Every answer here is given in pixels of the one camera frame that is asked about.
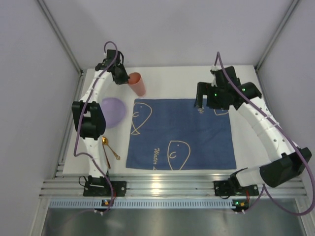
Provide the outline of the orange plastic cup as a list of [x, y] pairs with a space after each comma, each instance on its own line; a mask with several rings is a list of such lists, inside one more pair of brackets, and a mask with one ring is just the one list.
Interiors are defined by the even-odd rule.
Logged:
[[128, 85], [136, 93], [137, 96], [142, 97], [145, 95], [146, 89], [140, 73], [138, 72], [130, 73]]

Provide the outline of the purple plastic plate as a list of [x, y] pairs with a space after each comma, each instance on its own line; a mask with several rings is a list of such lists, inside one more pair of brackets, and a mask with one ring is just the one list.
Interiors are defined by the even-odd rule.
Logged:
[[106, 129], [118, 126], [126, 116], [126, 106], [118, 98], [104, 98], [100, 106], [106, 121]]

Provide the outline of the blue embroidered cloth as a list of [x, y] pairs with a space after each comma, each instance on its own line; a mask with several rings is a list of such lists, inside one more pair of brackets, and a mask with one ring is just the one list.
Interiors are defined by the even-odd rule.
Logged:
[[234, 170], [229, 112], [195, 108], [193, 99], [136, 99], [126, 167]]

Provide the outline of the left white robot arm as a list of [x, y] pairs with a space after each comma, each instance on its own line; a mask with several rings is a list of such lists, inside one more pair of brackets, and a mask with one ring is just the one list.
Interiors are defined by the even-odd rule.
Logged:
[[104, 92], [115, 83], [127, 84], [129, 76], [124, 67], [124, 56], [118, 49], [105, 50], [105, 59], [94, 69], [94, 77], [82, 98], [72, 103], [72, 116], [76, 138], [73, 155], [86, 156], [89, 161], [89, 177], [97, 185], [104, 183], [112, 187], [108, 176], [109, 167], [106, 155], [102, 154], [102, 136], [106, 129], [106, 120], [101, 110]]

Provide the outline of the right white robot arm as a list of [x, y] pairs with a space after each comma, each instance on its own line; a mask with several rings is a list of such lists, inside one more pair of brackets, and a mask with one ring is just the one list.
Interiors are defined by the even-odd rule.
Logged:
[[266, 184], [275, 188], [301, 175], [305, 169], [301, 157], [309, 162], [312, 154], [289, 140], [278, 130], [279, 124], [268, 110], [258, 87], [252, 82], [241, 83], [233, 66], [210, 70], [211, 83], [199, 82], [195, 106], [206, 105], [211, 109], [228, 110], [233, 107], [251, 126], [264, 146], [268, 161], [257, 167], [240, 169], [229, 177], [231, 186], [242, 188]]

